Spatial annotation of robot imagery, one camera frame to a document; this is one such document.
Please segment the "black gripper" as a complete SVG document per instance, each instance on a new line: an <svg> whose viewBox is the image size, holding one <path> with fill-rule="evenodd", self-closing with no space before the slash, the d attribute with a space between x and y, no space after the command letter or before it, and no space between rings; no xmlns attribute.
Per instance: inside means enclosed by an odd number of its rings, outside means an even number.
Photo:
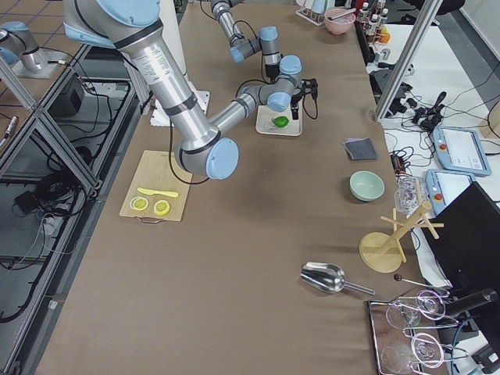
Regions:
<svg viewBox="0 0 500 375"><path fill-rule="evenodd" d="M264 70L269 82L275 82L280 74L280 64L264 64Z"/></svg>
<svg viewBox="0 0 500 375"><path fill-rule="evenodd" d="M298 110L298 103L305 96L311 95L315 105L317 105L318 97L318 83L316 78L302 78L300 85L295 89L294 94L291 96L291 115L293 120L300 119L300 111Z"/></svg>

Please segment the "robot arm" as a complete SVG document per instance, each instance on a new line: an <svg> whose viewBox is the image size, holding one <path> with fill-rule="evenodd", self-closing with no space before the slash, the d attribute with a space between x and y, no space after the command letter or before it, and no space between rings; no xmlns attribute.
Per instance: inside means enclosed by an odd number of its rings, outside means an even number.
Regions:
<svg viewBox="0 0 500 375"><path fill-rule="evenodd" d="M280 74L282 59L277 28L275 26L264 27L259 34L252 32L252 37L246 37L238 26L239 23L245 24L245 22L236 20L231 12L231 9L239 3L241 1L211 1L212 15L229 41L230 55L234 62L241 63L260 52L266 77L274 83Z"/></svg>
<svg viewBox="0 0 500 375"><path fill-rule="evenodd" d="M212 14L230 42L232 59L239 63L261 52L271 82L242 88L222 112L208 119L163 39L158 1L63 3L67 37L128 54L180 132L177 164L189 173L215 180L228 178L238 164L237 144L225 133L261 105L284 112L302 89L301 61L295 55L280 55L277 29L264 27L258 37L245 38L230 11L235 4L211 3Z"/></svg>

